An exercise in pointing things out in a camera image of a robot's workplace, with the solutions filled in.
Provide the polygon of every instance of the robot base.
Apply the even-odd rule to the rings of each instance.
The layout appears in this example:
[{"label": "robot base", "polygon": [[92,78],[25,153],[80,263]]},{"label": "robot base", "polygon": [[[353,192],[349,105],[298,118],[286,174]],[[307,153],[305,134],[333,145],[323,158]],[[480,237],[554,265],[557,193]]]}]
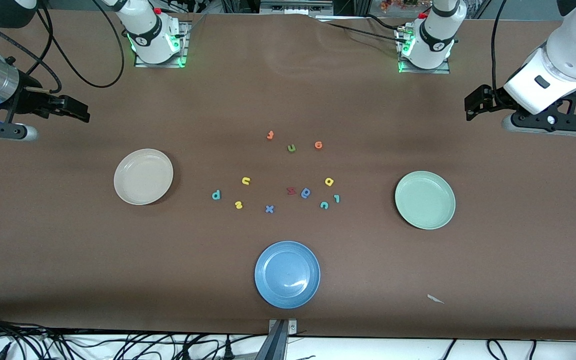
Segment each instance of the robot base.
[{"label": "robot base", "polygon": [[450,74],[450,66],[448,66],[448,59],[446,58],[443,60],[441,65],[437,66],[436,68],[420,68],[418,66],[414,66],[410,60],[403,55],[404,48],[410,46],[412,39],[410,38],[412,32],[412,23],[406,23],[406,27],[401,30],[395,30],[395,38],[396,39],[404,39],[407,42],[397,43],[397,61],[398,61],[398,71],[400,73],[416,73],[416,74]]},{"label": "robot base", "polygon": [[134,66],[135,68],[167,68],[167,69],[177,69],[186,67],[186,59],[188,57],[188,46],[190,45],[190,29],[192,29],[192,22],[190,21],[179,21],[179,51],[172,55],[170,59],[158,63],[152,64],[147,63],[142,60],[137,53],[135,53]]}]

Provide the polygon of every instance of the brown table surface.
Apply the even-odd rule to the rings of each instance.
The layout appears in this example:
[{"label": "brown table surface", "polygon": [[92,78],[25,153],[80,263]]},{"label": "brown table surface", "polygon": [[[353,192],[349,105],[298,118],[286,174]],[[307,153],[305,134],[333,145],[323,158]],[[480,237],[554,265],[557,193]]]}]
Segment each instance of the brown table surface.
[{"label": "brown table surface", "polygon": [[[81,72],[112,80],[119,52],[102,15],[52,17]],[[557,25],[500,23],[501,83]],[[306,335],[576,339],[576,137],[506,132],[507,111],[466,122],[464,96],[490,83],[491,28],[464,22],[450,75],[398,73],[388,40],[301,15],[210,14],[186,68],[127,66],[108,89],[83,84],[53,48],[46,62],[91,121],[19,116],[39,141],[0,141],[0,319],[262,333],[296,318]],[[37,18],[7,32],[36,53],[46,40]],[[0,53],[32,64],[1,39]],[[128,205],[113,175],[142,148],[169,155],[174,181],[154,205]],[[418,170],[457,198],[439,230],[393,205],[398,180]],[[341,203],[320,209],[333,194]],[[267,304],[253,278],[260,253],[286,239],[322,271],[294,310]]]}]

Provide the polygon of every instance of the green led light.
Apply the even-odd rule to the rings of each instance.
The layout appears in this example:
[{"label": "green led light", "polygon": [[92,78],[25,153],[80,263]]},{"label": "green led light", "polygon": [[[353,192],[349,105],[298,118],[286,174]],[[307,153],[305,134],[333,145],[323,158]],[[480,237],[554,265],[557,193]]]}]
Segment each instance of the green led light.
[{"label": "green led light", "polygon": [[137,53],[137,50],[135,50],[135,44],[133,43],[133,39],[131,39],[130,36],[128,36],[128,41],[130,41],[130,49],[132,50],[132,52]]},{"label": "green led light", "polygon": [[176,45],[175,45],[172,43],[171,39],[174,39],[174,38],[172,36],[166,36],[166,40],[168,41],[168,45],[170,46],[170,50],[177,51],[178,47],[179,47],[179,43],[176,42],[175,43]]}]

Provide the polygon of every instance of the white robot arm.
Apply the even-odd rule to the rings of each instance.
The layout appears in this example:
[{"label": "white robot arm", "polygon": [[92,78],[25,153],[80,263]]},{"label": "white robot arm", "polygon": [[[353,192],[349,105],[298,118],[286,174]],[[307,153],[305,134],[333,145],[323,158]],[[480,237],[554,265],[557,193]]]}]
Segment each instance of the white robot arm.
[{"label": "white robot arm", "polygon": [[433,1],[428,17],[418,18],[410,24],[415,35],[401,54],[418,68],[437,68],[450,56],[466,11],[464,0]]},{"label": "white robot arm", "polygon": [[151,7],[148,0],[103,0],[117,13],[128,32],[132,48],[144,62],[160,64],[181,48],[174,37],[179,34],[179,19]]},{"label": "white robot arm", "polygon": [[[562,3],[571,2],[576,0],[558,0],[560,10]],[[502,121],[506,130],[576,136],[576,7],[562,15],[562,25],[530,53],[503,88],[482,85],[465,98],[467,121],[482,112],[512,109],[516,112]]]},{"label": "white robot arm", "polygon": [[[25,27],[36,9],[36,0],[0,1],[0,28]],[[69,116],[84,123],[90,120],[87,105],[66,95],[54,96],[44,91],[38,80],[15,68],[14,61],[14,57],[4,59],[0,55],[0,110],[7,110],[6,120],[0,120],[0,139],[37,139],[34,127],[13,122],[15,114],[35,114],[46,119],[50,114]]]},{"label": "white robot arm", "polygon": [[576,91],[576,7],[503,88],[531,114]]}]

